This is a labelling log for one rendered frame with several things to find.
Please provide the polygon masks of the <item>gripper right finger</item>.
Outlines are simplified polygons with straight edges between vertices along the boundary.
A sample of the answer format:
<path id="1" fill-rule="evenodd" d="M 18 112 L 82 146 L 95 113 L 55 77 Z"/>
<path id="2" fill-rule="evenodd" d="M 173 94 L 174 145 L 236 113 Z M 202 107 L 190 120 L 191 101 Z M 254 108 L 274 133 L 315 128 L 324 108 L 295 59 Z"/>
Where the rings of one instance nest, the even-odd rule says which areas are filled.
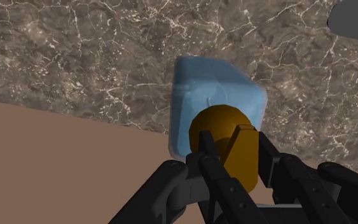
<path id="1" fill-rule="evenodd" d="M 311 168 L 259 133 L 258 174 L 275 204 L 300 204 L 309 224 L 358 224 L 358 173 L 335 162 Z"/>

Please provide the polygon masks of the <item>translucent blue square container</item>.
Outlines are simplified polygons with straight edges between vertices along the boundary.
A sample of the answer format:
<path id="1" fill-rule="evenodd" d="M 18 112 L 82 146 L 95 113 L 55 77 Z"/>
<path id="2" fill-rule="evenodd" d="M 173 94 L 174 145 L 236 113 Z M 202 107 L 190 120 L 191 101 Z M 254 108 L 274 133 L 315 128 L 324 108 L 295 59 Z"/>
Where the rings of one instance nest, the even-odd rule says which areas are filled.
<path id="1" fill-rule="evenodd" d="M 184 160 L 191 153 L 189 127 L 194 117 L 209 106 L 238 108 L 260 130 L 267 102 L 266 90 L 226 60 L 177 58 L 170 102 L 170 154 Z"/>

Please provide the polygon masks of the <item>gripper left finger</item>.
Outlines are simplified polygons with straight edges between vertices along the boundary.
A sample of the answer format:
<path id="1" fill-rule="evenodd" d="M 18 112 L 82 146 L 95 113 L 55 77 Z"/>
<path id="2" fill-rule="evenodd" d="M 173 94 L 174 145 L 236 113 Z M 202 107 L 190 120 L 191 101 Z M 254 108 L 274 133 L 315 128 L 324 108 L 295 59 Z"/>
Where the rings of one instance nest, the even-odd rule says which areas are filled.
<path id="1" fill-rule="evenodd" d="M 261 212 L 236 178 L 230 177 L 217 158 L 209 131 L 199 133 L 198 168 L 209 190 L 209 210 L 205 224 L 214 224 L 218 203 L 229 224 L 261 224 Z M 171 224 L 182 215 L 184 206 L 168 207 L 173 189 L 184 183 L 188 166 L 177 160 L 164 161 L 136 191 L 108 224 Z"/>

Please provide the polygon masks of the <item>yellow-brown rounded bottle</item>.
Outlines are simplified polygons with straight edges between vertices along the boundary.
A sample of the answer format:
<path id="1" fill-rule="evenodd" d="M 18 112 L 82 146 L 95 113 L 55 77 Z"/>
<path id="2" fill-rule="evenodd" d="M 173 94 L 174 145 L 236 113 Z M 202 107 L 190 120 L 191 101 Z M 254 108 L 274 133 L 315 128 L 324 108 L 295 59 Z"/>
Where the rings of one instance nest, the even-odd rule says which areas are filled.
<path id="1" fill-rule="evenodd" d="M 189 145 L 198 151 L 199 133 L 209 131 L 228 174 L 237 178 L 247 192 L 258 183 L 259 132 L 238 108 L 221 104 L 196 115 L 189 128 Z"/>

